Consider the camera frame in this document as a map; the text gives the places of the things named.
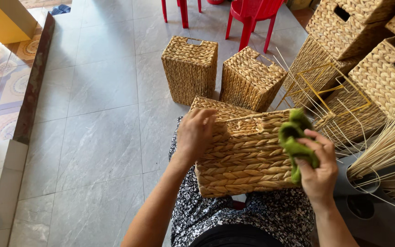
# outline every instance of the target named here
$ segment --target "hand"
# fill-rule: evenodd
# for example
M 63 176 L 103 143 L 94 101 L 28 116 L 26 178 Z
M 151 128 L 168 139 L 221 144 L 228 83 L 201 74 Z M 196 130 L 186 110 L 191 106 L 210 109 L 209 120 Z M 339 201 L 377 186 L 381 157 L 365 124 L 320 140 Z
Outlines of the hand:
M 175 155 L 186 161 L 187 170 L 204 154 L 212 139 L 216 109 L 193 109 L 187 113 L 178 128 Z
M 320 166 L 313 169 L 305 160 L 295 160 L 301 171 L 301 184 L 314 210 L 329 208 L 334 205 L 333 188 L 338 172 L 334 144 L 309 129 L 304 133 L 316 142 L 307 138 L 299 138 L 297 142 L 315 151 Z

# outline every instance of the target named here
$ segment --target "green rag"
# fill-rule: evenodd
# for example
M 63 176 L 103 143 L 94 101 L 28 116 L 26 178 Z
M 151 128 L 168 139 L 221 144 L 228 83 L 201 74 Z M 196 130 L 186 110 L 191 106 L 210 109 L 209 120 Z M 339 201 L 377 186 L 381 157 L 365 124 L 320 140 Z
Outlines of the green rag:
M 308 138 L 304 134 L 305 129 L 313 130 L 312 123 L 304 115 L 302 108 L 292 109 L 289 113 L 289 121 L 281 125 L 278 130 L 280 145 L 286 150 L 291 159 L 292 171 L 291 178 L 294 184 L 301 183 L 301 173 L 294 158 L 302 159 L 317 168 L 320 165 L 318 158 L 313 150 L 297 142 L 297 138 Z

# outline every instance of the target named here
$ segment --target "black and white floral fabric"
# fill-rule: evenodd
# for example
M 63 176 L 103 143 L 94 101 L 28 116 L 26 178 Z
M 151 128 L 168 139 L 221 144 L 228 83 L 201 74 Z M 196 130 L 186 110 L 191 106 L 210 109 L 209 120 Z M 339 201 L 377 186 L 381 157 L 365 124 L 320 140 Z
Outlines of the black and white floral fabric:
M 176 151 L 176 134 L 168 159 Z M 249 224 L 266 231 L 285 247 L 310 246 L 313 210 L 302 188 L 247 194 L 243 210 L 230 196 L 203 198 L 192 166 L 179 188 L 172 215 L 172 247 L 187 247 L 208 229 L 223 224 Z

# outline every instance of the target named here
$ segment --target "yellow wall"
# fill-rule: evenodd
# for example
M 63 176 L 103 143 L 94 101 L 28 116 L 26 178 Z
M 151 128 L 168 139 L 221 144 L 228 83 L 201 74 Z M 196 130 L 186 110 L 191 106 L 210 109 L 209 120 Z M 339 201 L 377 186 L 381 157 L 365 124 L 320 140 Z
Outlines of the yellow wall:
M 18 0 L 0 0 L 0 42 L 30 40 L 37 21 Z

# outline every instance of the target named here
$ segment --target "yellow metal frame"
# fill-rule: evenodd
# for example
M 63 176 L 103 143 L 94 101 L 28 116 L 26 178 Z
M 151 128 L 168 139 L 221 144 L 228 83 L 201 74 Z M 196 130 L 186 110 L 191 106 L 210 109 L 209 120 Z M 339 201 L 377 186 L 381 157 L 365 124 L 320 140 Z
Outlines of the yellow metal frame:
M 294 85 L 295 85 L 295 80 L 294 80 L 294 81 L 292 82 L 292 84 L 290 85 L 288 91 L 284 94 L 284 96 L 283 96 L 283 98 L 281 99 L 280 103 L 278 103 L 278 106 L 280 106 L 280 104 L 281 104 L 283 101 L 285 101 L 285 102 L 288 104 L 288 102 L 286 101 L 286 97 L 291 96 L 291 95 L 294 95 L 294 94 L 299 94 L 299 93 L 301 93 L 301 92 L 303 92 L 303 91 L 305 91 L 305 90 L 310 89 L 310 90 L 312 90 L 312 92 L 321 100 L 321 103 L 327 108 L 327 110 L 328 110 L 329 112 L 333 113 L 332 110 L 329 108 L 329 106 L 326 104 L 326 102 L 324 102 L 324 100 L 321 98 L 320 94 L 321 94 L 321 93 L 325 93 L 325 92 L 335 91 L 335 90 L 340 89 L 340 88 L 344 88 L 347 92 L 348 92 L 348 90 L 342 85 L 342 83 L 339 83 L 339 84 L 341 84 L 341 85 L 339 85 L 339 86 L 337 86 L 337 87 L 334 87 L 334 88 L 331 88 L 331 89 L 327 89 L 327 90 L 324 90 L 324 91 L 316 91 L 316 90 L 312 87 L 312 85 L 315 84 L 315 83 L 319 80 L 319 78 L 322 76 L 322 74 L 324 73 L 324 71 L 326 70 L 327 67 L 332 67 L 333 69 L 335 69 L 336 71 L 338 71 L 338 72 L 341 74 L 341 75 L 338 76 L 338 77 L 341 77 L 341 76 L 342 76 L 348 83 L 350 83 L 350 85 L 351 85 L 354 89 L 356 89 L 356 90 L 359 92 L 360 95 L 362 95 L 362 97 L 363 97 L 363 98 L 365 99 L 365 101 L 366 101 L 366 104 L 364 104 L 364 105 L 362 105 L 362 106 L 359 106 L 359 107 L 356 107 L 356 108 L 354 108 L 354 109 L 351 110 L 351 111 L 346 111 L 346 112 L 341 113 L 341 114 L 336 115 L 336 116 L 341 116 L 341 115 L 348 114 L 348 113 L 350 113 L 350 112 L 357 111 L 357 110 L 362 109 L 362 108 L 364 108 L 364 107 L 367 107 L 367 106 L 369 106 L 369 105 L 371 104 L 371 101 L 368 100 L 368 98 L 365 97 L 365 95 L 364 95 L 364 94 L 353 84 L 353 82 L 351 82 L 351 81 L 348 79 L 347 76 L 345 76 L 340 70 L 338 70 L 338 68 L 335 67 L 335 65 L 333 65 L 333 64 L 330 62 L 330 63 L 328 63 L 328 64 L 324 64 L 324 65 L 321 65 L 321 66 L 318 66 L 318 67 L 315 67 L 315 68 L 311 68 L 311 69 L 308 69 L 308 70 L 304 70 L 304 71 L 301 71 L 301 72 L 297 73 L 297 75 L 301 76 L 301 78 L 303 78 L 303 80 L 306 82 L 306 84 L 307 84 L 309 87 L 306 87 L 306 88 L 304 88 L 304 89 L 298 90 L 298 91 L 293 92 L 293 93 L 290 93 L 291 90 L 292 90 L 292 88 L 293 88 Z M 304 75 L 303 75 L 303 74 L 306 73 L 306 72 L 309 72 L 309 71 L 312 71 L 312 70 L 321 69 L 321 68 L 322 68 L 322 70 L 321 70 L 320 74 L 316 77 L 316 79 L 315 79 L 315 81 L 314 81 L 313 83 L 310 83 L 309 81 L 307 81 L 307 79 L 306 79 L 306 78 L 304 77 Z

